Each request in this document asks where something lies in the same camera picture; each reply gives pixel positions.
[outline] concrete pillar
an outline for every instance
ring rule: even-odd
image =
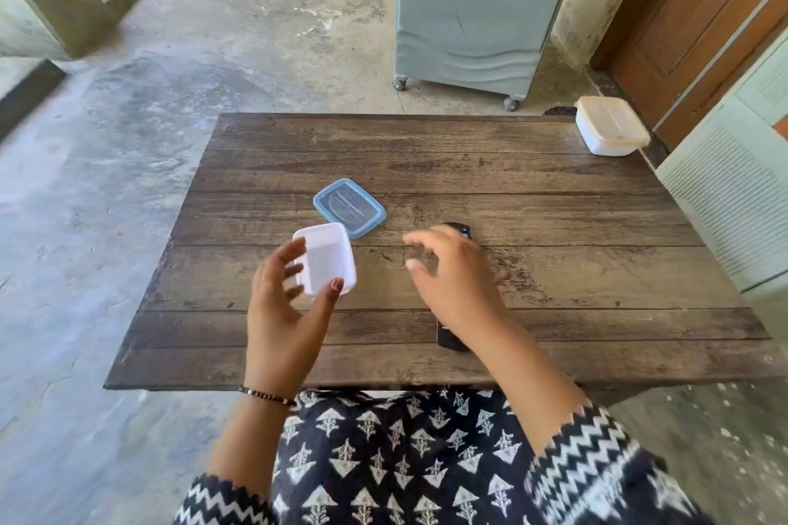
[[[101,0],[0,0],[0,54],[78,58],[113,23]]]

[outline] air cooler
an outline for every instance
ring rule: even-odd
[[[397,0],[393,87],[426,79],[526,97],[561,0]]]

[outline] forearm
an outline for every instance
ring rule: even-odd
[[[469,346],[504,391],[531,447],[540,455],[588,398],[514,322],[496,320],[474,331],[478,340]]]
[[[213,445],[208,472],[268,498],[273,462],[289,410],[243,395]]]

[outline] black beaded bracelet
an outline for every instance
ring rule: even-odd
[[[261,393],[259,390],[252,390],[246,386],[240,386],[238,388],[238,392],[248,394],[250,397],[257,397],[263,401],[273,401],[274,403],[280,403],[286,405],[287,407],[296,406],[296,402],[291,401],[288,398],[278,397],[276,394]]]

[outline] person's left hand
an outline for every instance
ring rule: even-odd
[[[254,273],[247,314],[248,343],[243,385],[260,392],[294,399],[309,374],[329,327],[334,304],[344,286],[341,278],[325,284],[305,314],[290,302],[303,285],[284,290],[284,280],[303,265],[288,263],[307,251],[301,237],[283,244]]]

